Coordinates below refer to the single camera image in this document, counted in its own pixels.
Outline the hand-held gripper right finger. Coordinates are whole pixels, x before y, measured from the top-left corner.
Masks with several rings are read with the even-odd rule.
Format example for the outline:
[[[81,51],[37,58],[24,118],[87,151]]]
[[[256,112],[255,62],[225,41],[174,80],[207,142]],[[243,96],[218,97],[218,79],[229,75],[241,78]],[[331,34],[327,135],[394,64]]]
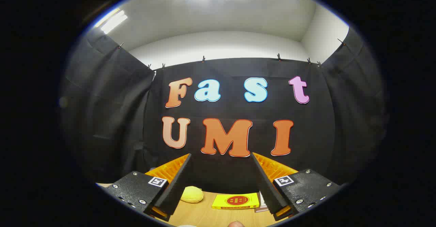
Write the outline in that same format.
[[[258,189],[276,221],[306,212],[342,190],[310,168],[297,171],[258,153],[252,153],[252,162]]]

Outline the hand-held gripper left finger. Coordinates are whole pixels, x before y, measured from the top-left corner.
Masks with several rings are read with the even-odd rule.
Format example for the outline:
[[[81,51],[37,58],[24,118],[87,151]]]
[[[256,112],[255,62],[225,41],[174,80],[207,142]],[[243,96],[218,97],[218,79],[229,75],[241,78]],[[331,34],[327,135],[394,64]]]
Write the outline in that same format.
[[[114,183],[97,183],[108,195],[142,214],[169,221],[174,214],[192,173],[192,154],[147,169],[141,153],[135,155],[134,170]]]

